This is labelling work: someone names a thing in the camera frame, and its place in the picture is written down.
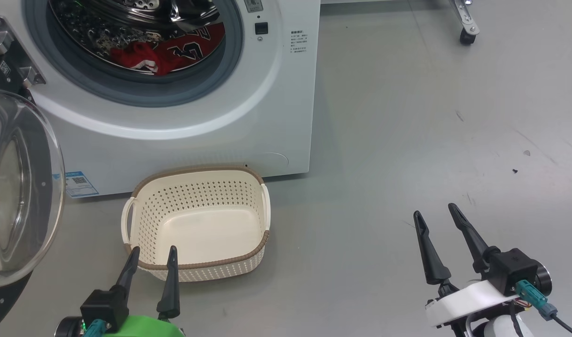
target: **blue label sticker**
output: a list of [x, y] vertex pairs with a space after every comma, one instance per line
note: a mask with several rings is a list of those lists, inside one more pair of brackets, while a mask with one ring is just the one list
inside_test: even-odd
[[[59, 175], [53, 175], [53, 178], [59, 179]], [[98, 196], [97, 190], [82, 171], [66, 173], [66, 192], [72, 198]]]

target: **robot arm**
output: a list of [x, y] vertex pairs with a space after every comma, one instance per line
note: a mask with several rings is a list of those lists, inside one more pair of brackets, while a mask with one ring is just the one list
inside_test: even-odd
[[[438, 297], [425, 306], [431, 326], [449, 326], [455, 337], [531, 337], [532, 333], [518, 318], [524, 307], [515, 303], [518, 282], [524, 281], [542, 294], [552, 292], [552, 281], [545, 267], [514, 248], [501, 252], [489, 247], [474, 226], [455, 204], [448, 209], [457, 228], [463, 233], [474, 259], [473, 267], [481, 282], [462, 290], [451, 284], [451, 273], [444, 266], [432, 241], [429, 229], [419, 211], [414, 213], [415, 228], [427, 284], [440, 285]], [[486, 318], [487, 323], [472, 330], [470, 324]]]
[[183, 337], [181, 329], [169, 320], [180, 315], [180, 293], [177, 274], [177, 249], [170, 248], [168, 277], [163, 295], [157, 303], [157, 319], [132, 316], [128, 310], [130, 284], [139, 260], [140, 248], [134, 247], [117, 283], [109, 290], [95, 290], [84, 302], [82, 316], [61, 320], [55, 337]]

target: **label sticker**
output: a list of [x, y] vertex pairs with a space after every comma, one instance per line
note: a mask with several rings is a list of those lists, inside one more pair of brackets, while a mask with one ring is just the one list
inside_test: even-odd
[[9, 73], [12, 72], [11, 68], [5, 63], [5, 61], [1, 61], [0, 70], [5, 75], [5, 77], [9, 76]]
[[290, 53], [306, 53], [309, 34], [304, 30], [290, 31]]
[[[53, 178], [59, 179], [59, 175], [53, 175]], [[97, 190], [82, 171], [66, 173], [66, 192], [72, 198], [98, 196]]]
[[263, 10], [261, 0], [245, 0], [245, 5], [247, 6], [247, 11], [249, 13], [260, 12]]

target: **black cable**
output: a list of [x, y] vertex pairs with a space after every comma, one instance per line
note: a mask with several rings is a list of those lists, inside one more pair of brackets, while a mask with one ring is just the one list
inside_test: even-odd
[[519, 337], [523, 337], [523, 332], [521, 332], [521, 327], [519, 326], [519, 322], [517, 321], [517, 315], [515, 314], [515, 301], [511, 301], [509, 311], [511, 312], [511, 321], [513, 321], [513, 328], [515, 328], [515, 333]]
[[557, 322], [558, 324], [560, 324], [560, 326], [562, 326], [563, 328], [565, 328], [567, 331], [569, 331], [570, 333], [572, 333], [572, 328], [570, 326], [568, 326], [565, 322], [563, 322], [562, 320], [560, 320], [560, 318], [558, 318], [556, 316], [556, 314], [552, 314], [551, 315], [552, 319], [555, 320], [555, 322]]

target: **brown basket rim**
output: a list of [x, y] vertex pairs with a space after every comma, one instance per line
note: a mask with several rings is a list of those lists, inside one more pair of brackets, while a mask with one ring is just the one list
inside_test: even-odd
[[142, 190], [142, 188], [145, 187], [145, 185], [147, 185], [149, 182], [155, 181], [157, 179], [161, 179], [161, 178], [165, 178], [165, 177], [169, 177], [169, 176], [175, 176], [175, 175], [183, 175], [185, 173], [195, 173], [195, 172], [205, 172], [205, 171], [243, 171], [243, 172], [247, 172], [250, 175], [252, 175], [253, 177], [255, 177], [255, 179], [259, 182], [259, 185], [264, 184], [263, 178], [257, 172], [255, 172], [255, 171], [253, 171], [253, 170], [251, 170], [245, 166], [185, 167], [185, 168], [180, 168], [177, 170], [169, 170], [169, 171], [164, 171], [161, 173], [156, 173], [155, 175], [151, 175], [151, 176], [145, 178], [142, 182], [140, 182], [138, 185], [136, 185], [136, 188], [134, 188], [134, 192], [132, 192], [132, 197], [136, 198], [138, 196], [138, 193], [140, 192], [140, 190]]
[[[225, 260], [219, 260], [219, 261], [213, 261], [213, 262], [179, 264], [177, 268], [180, 271], [184, 271], [184, 270], [188, 270], [188, 269], [211, 268], [211, 267], [224, 266], [226, 264], [243, 262], [243, 261], [246, 261], [246, 260], [252, 258], [256, 254], [259, 254], [259, 252], [263, 249], [263, 247], [265, 247], [265, 244], [267, 243], [267, 239], [269, 239], [269, 230], [265, 230], [265, 232], [263, 232], [263, 238], [261, 239], [261, 242], [259, 243], [259, 245], [252, 252], [250, 252], [248, 254], [245, 254], [243, 256], [233, 257], [233, 258], [226, 258]], [[124, 247], [126, 249], [126, 252], [128, 252], [128, 254], [130, 254], [130, 252], [132, 252], [132, 246], [129, 243], [124, 243]], [[140, 260], [138, 261], [138, 266], [141, 268], [150, 270], [150, 271], [166, 271], [166, 270], [168, 270], [168, 267], [165, 265], [149, 264], [149, 263], [144, 263]]]

